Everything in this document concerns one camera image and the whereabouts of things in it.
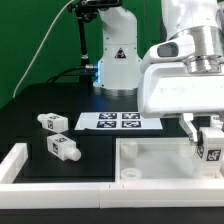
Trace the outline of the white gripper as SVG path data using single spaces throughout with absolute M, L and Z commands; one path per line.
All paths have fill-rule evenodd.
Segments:
M 198 143 L 195 116 L 224 112 L 224 66 L 221 73 L 189 74 L 182 62 L 153 64 L 138 87 L 138 112 L 144 118 L 179 117 L 191 144 Z

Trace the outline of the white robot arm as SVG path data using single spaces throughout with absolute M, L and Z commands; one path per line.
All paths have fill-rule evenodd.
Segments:
M 122 7 L 99 8 L 103 56 L 96 91 L 137 96 L 145 118 L 177 117 L 190 141 L 218 144 L 224 131 L 196 129 L 195 116 L 224 116 L 224 2 L 161 0 L 165 41 L 137 53 L 137 19 Z

